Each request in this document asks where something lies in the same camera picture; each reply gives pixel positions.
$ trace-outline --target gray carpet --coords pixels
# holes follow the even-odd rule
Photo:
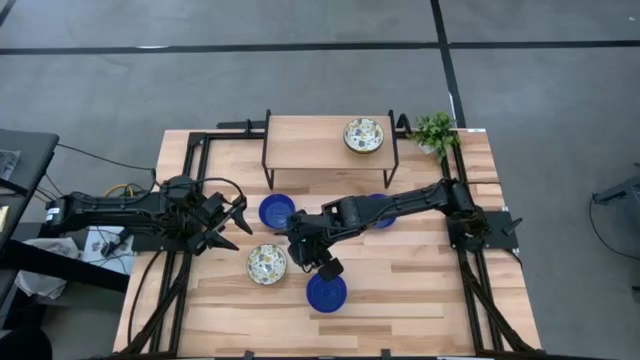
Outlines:
[[[640,39],[640,5],[447,0],[449,41]],[[18,0],[0,47],[435,41],[428,1]],[[636,359],[640,263],[609,252],[587,217],[592,192],[639,174],[640,48],[456,50],[468,127],[486,127],[518,228],[545,349]],[[438,50],[0,56],[0,126],[141,166],[165,129],[214,128],[276,114],[448,111]],[[63,191],[101,194],[148,174],[59,149]],[[33,203],[26,221],[43,217]],[[621,204],[596,207],[610,244],[640,256],[640,227]],[[52,309],[56,359],[109,351],[117,310]]]

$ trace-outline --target black line on floor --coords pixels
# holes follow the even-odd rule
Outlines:
[[[464,118],[464,111],[462,110],[462,100],[460,99],[460,92],[458,91],[456,72],[453,69],[451,51],[449,51],[447,33],[444,28],[444,19],[442,18],[442,11],[440,10],[440,2],[438,0],[431,0],[431,10],[433,12],[436,31],[438,33],[438,44],[440,45],[442,66],[444,68],[444,74],[447,80],[447,88],[449,89],[450,100],[453,104],[453,112],[457,121],[457,127],[464,128],[467,127],[467,122]]]
[[[16,4],[16,1],[17,0],[9,0],[6,4],[4,4],[2,11],[0,11],[0,27],[2,27],[4,21],[7,20],[7,16],[9,16],[9,13],[11,12],[13,5]]]
[[[450,49],[585,49],[639,47],[640,40],[452,42]]]
[[[143,47],[0,48],[0,55],[113,55],[232,52],[281,52],[320,50],[421,50],[437,49],[436,42],[355,42],[247,45],[177,45]]]

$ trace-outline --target black table leg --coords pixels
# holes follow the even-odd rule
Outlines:
[[[9,240],[0,251],[0,268],[31,271],[64,280],[126,292],[129,276]]]

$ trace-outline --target bowl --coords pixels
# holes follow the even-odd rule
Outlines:
[[[268,227],[282,230],[287,227],[287,217],[296,212],[293,200],[284,194],[272,194],[267,196],[258,209],[260,221]]]
[[[372,199],[384,199],[387,197],[387,195],[385,194],[371,194],[369,195],[370,198]],[[375,223],[373,225],[374,229],[384,229],[386,227],[391,226],[394,222],[396,222],[396,218],[389,218],[389,219],[384,219],[384,220],[380,220],[377,223]]]
[[[382,126],[372,119],[352,120],[345,126],[344,143],[358,154],[370,154],[382,146],[384,131]]]
[[[331,281],[324,281],[319,274],[315,274],[307,284],[307,301],[319,312],[334,312],[340,309],[346,300],[347,285],[340,276]]]
[[[247,273],[251,280],[260,285],[275,284],[286,270],[287,257],[276,245],[260,245],[249,253]]]

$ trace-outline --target white cloth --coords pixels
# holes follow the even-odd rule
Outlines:
[[[80,251],[78,251],[76,243],[73,242],[71,238],[31,239],[25,241],[24,244],[72,259],[78,259],[80,257]],[[38,294],[48,296],[52,299],[60,296],[66,283],[66,280],[57,277],[36,274],[24,270],[18,272],[15,280],[16,286],[27,295]]]

